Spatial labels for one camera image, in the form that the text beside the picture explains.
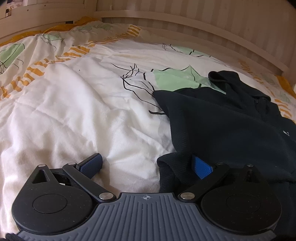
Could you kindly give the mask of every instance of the striped wall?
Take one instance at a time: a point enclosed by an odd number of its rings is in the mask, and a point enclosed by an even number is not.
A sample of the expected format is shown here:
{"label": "striped wall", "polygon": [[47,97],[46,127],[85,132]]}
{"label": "striped wall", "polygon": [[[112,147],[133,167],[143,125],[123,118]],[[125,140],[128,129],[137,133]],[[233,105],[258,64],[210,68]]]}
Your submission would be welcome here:
{"label": "striped wall", "polygon": [[[208,23],[267,51],[290,66],[296,46],[296,9],[286,0],[98,0],[97,11],[136,10],[169,13]],[[275,67],[256,53],[220,36],[158,20],[104,19],[189,34],[232,49],[268,69]]]}

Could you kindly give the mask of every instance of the silver screw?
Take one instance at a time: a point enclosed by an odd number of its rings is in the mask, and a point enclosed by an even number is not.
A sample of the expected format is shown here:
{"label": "silver screw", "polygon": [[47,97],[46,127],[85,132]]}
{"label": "silver screw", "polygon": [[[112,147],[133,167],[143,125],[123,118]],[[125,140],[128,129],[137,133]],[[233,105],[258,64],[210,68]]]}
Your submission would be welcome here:
{"label": "silver screw", "polygon": [[183,192],[180,197],[184,200],[191,200],[194,199],[195,195],[192,192]]}
{"label": "silver screw", "polygon": [[110,192],[103,192],[99,195],[99,198],[102,199],[102,200],[109,200],[111,198],[113,198],[114,195]]}

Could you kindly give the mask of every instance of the dark clothing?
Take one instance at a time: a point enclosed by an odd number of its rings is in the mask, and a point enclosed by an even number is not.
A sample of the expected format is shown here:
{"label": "dark clothing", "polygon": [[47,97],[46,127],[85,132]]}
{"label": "dark clothing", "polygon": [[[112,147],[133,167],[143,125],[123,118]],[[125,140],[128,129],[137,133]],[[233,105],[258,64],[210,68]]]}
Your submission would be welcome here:
{"label": "dark clothing", "polygon": [[251,163],[282,204],[276,234],[296,235],[296,125],[281,116],[269,96],[241,82],[237,73],[210,72],[209,79],[226,94],[208,87],[153,92],[170,119],[176,150],[157,160],[160,192],[196,182],[192,154],[231,168]]}

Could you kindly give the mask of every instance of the blue gripper pad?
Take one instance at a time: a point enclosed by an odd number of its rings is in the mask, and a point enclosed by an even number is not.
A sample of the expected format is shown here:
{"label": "blue gripper pad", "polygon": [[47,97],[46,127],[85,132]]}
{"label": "blue gripper pad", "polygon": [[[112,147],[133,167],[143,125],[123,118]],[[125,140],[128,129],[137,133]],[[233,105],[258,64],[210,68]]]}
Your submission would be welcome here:
{"label": "blue gripper pad", "polygon": [[193,203],[172,193],[122,193],[114,202],[99,204],[81,226],[57,235],[21,231],[25,241],[270,241],[272,231],[242,236],[205,220]]}
{"label": "blue gripper pad", "polygon": [[81,173],[91,179],[96,173],[102,169],[103,158],[101,154],[95,153],[89,158],[76,165]]}
{"label": "blue gripper pad", "polygon": [[211,174],[213,168],[199,159],[197,156],[192,155],[192,170],[198,175],[200,179],[204,179],[207,175]]}

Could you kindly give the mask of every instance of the gray ribbed plate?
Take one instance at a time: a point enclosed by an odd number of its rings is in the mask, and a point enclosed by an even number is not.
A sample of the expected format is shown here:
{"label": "gray ribbed plate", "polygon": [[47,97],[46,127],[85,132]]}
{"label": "gray ribbed plate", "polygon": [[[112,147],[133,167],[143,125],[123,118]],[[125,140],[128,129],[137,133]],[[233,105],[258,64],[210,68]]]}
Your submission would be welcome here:
{"label": "gray ribbed plate", "polygon": [[193,203],[171,193],[123,193],[111,203],[99,204],[78,228],[42,236],[21,231],[26,241],[270,241],[272,231],[252,236],[228,233],[205,220]]}

